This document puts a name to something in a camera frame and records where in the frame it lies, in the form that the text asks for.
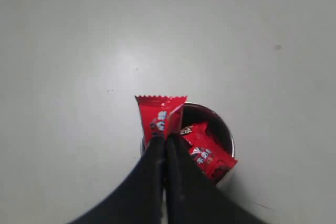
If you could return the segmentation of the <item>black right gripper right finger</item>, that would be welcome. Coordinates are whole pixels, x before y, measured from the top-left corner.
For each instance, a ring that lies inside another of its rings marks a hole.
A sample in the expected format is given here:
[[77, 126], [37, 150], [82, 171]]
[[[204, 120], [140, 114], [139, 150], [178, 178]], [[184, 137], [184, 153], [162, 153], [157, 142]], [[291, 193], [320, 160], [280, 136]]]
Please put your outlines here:
[[179, 136], [165, 141], [165, 159], [168, 223], [264, 223], [212, 184]]

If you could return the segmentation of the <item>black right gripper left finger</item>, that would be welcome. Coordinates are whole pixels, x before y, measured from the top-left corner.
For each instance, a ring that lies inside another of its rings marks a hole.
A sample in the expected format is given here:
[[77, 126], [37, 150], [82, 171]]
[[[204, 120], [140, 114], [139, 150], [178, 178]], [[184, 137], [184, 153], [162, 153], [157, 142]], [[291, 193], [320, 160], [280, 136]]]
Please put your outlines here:
[[164, 138], [154, 137], [127, 178], [71, 223], [161, 223]]

